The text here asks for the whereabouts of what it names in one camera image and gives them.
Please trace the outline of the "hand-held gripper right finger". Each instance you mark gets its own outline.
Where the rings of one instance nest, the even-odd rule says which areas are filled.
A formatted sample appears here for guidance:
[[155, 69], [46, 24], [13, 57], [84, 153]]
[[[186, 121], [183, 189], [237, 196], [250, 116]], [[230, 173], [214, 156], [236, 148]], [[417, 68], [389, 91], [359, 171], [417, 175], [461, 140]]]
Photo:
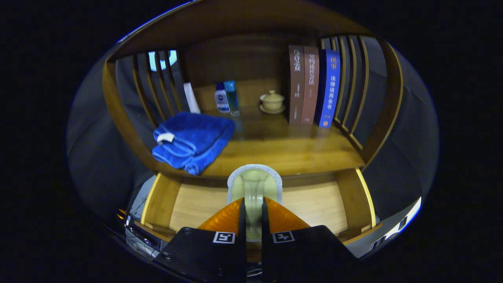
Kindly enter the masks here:
[[336, 283], [349, 278], [357, 258], [327, 226], [309, 226], [278, 202], [262, 205], [262, 269], [268, 283]]

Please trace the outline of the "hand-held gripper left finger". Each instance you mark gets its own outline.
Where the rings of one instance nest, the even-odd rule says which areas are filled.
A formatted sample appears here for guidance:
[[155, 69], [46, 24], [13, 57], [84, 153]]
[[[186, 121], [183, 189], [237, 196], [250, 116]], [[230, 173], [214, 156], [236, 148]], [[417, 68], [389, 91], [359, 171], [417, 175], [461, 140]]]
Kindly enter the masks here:
[[244, 283], [246, 206], [240, 198], [199, 228], [184, 227], [160, 251], [156, 265], [190, 283]]

